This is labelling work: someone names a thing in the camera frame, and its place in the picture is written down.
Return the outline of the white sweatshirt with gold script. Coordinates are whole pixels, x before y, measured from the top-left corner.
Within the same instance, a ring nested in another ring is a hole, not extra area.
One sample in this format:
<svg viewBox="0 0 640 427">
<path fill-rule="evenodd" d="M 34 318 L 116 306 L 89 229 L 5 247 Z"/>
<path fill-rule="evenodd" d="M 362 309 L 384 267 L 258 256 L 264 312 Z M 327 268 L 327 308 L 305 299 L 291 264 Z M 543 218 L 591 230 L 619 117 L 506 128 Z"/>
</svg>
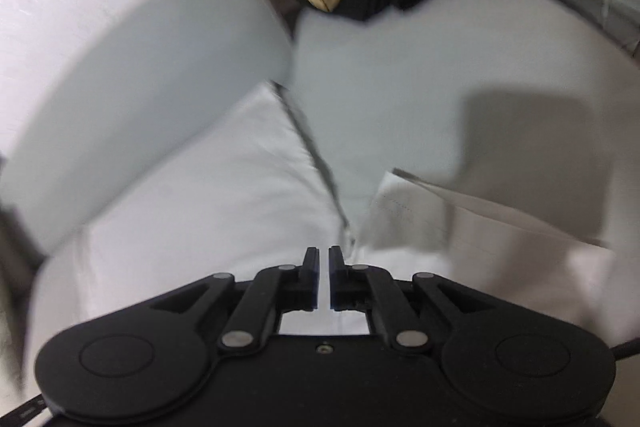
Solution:
<svg viewBox="0 0 640 427">
<path fill-rule="evenodd" d="M 374 177 L 363 221 L 349 228 L 288 106 L 262 83 L 58 247 L 38 275 L 25 363 L 67 327 L 210 273 L 252 277 L 333 245 L 351 262 L 396 277 L 433 272 L 609 343 L 639 329 L 638 291 L 614 244 L 514 205 L 394 169 Z"/>
</svg>

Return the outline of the grey sofa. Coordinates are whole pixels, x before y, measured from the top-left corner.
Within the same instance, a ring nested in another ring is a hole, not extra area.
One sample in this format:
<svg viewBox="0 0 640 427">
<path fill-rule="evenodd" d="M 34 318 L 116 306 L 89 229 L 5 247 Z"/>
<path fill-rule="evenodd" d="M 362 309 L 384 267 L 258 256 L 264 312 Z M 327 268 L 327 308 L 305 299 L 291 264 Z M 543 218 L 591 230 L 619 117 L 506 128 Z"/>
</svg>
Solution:
<svg viewBox="0 0 640 427">
<path fill-rule="evenodd" d="M 554 0 L 427 0 L 357 24 L 293 0 L 143 0 L 63 75 L 1 175 L 45 253 L 257 83 L 284 84 L 348 220 L 400 168 L 585 237 L 639 213 L 639 69 Z"/>
</svg>

